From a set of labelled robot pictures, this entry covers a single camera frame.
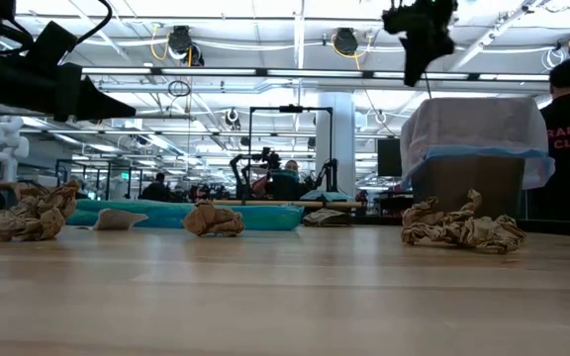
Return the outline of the black background robot station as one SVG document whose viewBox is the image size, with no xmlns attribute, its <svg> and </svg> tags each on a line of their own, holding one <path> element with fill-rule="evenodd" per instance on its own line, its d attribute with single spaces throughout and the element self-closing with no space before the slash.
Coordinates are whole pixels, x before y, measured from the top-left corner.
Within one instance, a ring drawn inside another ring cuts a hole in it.
<svg viewBox="0 0 570 356">
<path fill-rule="evenodd" d="M 325 112 L 329 115 L 329 158 L 323 165 L 319 178 L 314 183 L 314 187 L 318 188 L 320 184 L 326 182 L 326 190 L 329 192 L 337 192 L 337 166 L 338 161 L 333 157 L 333 108 L 332 107 L 305 107 L 300 105 L 271 106 L 271 107 L 250 107 L 248 117 L 248 132 L 242 136 L 248 138 L 247 152 L 238 154 L 230 161 L 230 167 L 233 170 L 236 179 L 237 197 L 241 199 L 244 205 L 246 201 L 252 198 L 250 172 L 253 162 L 261 162 L 260 168 L 266 168 L 268 173 L 277 170 L 280 167 L 280 156 L 269 147 L 264 147 L 259 153 L 252 152 L 253 134 L 253 116 L 255 112 L 274 112 L 280 114 L 302 114 L 310 112 Z"/>
</svg>

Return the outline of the translucent white trash bag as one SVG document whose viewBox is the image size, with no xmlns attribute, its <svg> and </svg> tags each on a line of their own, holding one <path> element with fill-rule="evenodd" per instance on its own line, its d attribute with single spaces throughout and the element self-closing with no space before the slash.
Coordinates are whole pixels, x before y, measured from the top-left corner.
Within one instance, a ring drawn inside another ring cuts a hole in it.
<svg viewBox="0 0 570 356">
<path fill-rule="evenodd" d="M 555 173 L 546 124 L 531 98 L 428 99 L 400 135 L 402 185 L 429 159 L 495 156 L 524 161 L 522 188 L 541 188 Z"/>
</svg>

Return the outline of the black monitor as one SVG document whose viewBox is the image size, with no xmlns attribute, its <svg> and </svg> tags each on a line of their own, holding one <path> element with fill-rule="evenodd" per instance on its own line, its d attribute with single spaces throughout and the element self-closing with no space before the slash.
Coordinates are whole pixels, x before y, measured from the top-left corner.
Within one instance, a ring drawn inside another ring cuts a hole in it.
<svg viewBox="0 0 570 356">
<path fill-rule="evenodd" d="M 401 177 L 402 159 L 400 140 L 385 138 L 377 140 L 377 168 L 382 177 Z"/>
</svg>

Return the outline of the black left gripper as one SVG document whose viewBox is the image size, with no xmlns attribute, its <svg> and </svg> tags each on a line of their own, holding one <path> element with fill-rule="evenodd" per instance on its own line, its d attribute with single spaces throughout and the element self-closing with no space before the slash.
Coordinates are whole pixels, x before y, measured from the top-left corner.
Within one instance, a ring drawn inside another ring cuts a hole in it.
<svg viewBox="0 0 570 356">
<path fill-rule="evenodd" d="M 82 68 L 67 63 L 48 76 L 0 57 L 0 104 L 52 114 L 56 120 L 102 121 L 134 117 L 137 110 L 102 92 Z"/>
</svg>

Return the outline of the grey trash bin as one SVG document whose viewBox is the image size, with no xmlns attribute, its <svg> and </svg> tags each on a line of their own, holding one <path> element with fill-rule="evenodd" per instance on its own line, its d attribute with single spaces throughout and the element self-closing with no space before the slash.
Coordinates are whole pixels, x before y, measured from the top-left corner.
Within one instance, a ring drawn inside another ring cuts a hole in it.
<svg viewBox="0 0 570 356">
<path fill-rule="evenodd" d="M 524 160 L 497 156 L 443 156 L 424 162 L 411 177 L 414 202 L 437 197 L 438 211 L 458 211 L 469 201 L 470 190 L 482 203 L 475 217 L 497 218 L 518 214 Z"/>
</svg>

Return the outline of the pale paper piece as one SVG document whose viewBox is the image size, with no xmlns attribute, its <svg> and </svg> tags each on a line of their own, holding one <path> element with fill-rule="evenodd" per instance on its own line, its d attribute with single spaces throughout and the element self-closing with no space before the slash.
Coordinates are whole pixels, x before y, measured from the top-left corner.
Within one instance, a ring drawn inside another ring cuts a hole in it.
<svg viewBox="0 0 570 356">
<path fill-rule="evenodd" d="M 147 215 L 131 213 L 122 210 L 103 209 L 98 213 L 94 230 L 128 230 L 135 224 L 144 222 Z"/>
</svg>

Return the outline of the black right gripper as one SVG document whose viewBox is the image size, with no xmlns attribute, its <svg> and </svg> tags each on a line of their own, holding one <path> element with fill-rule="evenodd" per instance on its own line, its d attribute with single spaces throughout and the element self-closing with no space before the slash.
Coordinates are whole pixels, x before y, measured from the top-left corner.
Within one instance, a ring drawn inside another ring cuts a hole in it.
<svg viewBox="0 0 570 356">
<path fill-rule="evenodd" d="M 404 33 L 400 42 L 405 50 L 404 84 L 415 87 L 429 64 L 453 54 L 455 42 L 449 35 L 449 22 L 457 10 L 457 0 L 391 0 L 391 8 L 381 16 L 384 30 L 390 35 Z"/>
</svg>

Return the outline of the teal plastic trash bag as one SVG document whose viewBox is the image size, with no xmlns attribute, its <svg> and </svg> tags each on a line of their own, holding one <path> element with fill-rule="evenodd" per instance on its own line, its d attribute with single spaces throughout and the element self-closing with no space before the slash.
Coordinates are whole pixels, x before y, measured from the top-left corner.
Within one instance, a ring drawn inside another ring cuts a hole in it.
<svg viewBox="0 0 570 356">
<path fill-rule="evenodd" d="M 92 226 L 98 213 L 104 209 L 125 211 L 146 215 L 147 219 L 135 227 L 179 228 L 183 220 L 195 206 L 190 203 L 164 203 L 158 201 L 93 201 L 81 199 L 66 223 L 69 225 Z M 226 206 L 241 213 L 244 228 L 247 230 L 293 230 L 303 218 L 303 207 L 296 206 Z"/>
</svg>

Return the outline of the brown paper wad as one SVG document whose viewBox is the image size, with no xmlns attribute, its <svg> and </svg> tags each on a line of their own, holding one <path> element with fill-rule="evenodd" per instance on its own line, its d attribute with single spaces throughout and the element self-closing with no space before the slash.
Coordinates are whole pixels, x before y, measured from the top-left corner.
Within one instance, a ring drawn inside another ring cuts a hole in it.
<svg viewBox="0 0 570 356">
<path fill-rule="evenodd" d="M 54 239 L 75 212 L 79 185 L 69 181 L 56 188 L 30 183 L 5 183 L 18 203 L 0 210 L 0 240 L 41 241 Z"/>
</svg>

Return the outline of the long brown paper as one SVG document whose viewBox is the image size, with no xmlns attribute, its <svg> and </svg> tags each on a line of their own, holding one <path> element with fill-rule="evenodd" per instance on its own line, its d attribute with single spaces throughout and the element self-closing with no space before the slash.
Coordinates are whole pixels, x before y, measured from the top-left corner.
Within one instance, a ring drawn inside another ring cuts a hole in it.
<svg viewBox="0 0 570 356">
<path fill-rule="evenodd" d="M 431 242 L 498 254 L 514 252 L 521 247 L 526 233 L 513 218 L 507 215 L 495 219 L 476 218 L 474 214 L 482 205 L 482 196 L 471 189 L 467 199 L 459 210 L 450 213 L 436 209 L 437 197 L 413 204 L 402 214 L 402 242 L 414 245 L 427 238 Z"/>
</svg>

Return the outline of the white building column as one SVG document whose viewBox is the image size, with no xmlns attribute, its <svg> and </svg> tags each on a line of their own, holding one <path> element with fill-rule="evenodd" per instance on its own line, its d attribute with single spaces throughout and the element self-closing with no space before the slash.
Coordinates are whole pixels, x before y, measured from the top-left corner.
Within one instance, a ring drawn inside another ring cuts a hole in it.
<svg viewBox="0 0 570 356">
<path fill-rule="evenodd" d="M 353 196 L 355 192 L 355 106 L 352 94 L 321 92 L 318 107 L 331 107 L 332 120 L 326 111 L 316 112 L 316 170 L 320 172 L 330 157 L 337 160 L 338 189 Z"/>
</svg>

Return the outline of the small brown paper ball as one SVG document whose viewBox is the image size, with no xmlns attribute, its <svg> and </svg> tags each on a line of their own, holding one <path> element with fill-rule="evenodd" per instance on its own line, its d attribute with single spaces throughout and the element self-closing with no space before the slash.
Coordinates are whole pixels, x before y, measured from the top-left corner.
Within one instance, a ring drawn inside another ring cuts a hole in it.
<svg viewBox="0 0 570 356">
<path fill-rule="evenodd" d="M 211 201 L 199 201 L 183 220 L 183 227 L 198 235 L 223 234 L 237 236 L 244 230 L 241 213 L 228 208 L 216 208 Z"/>
</svg>

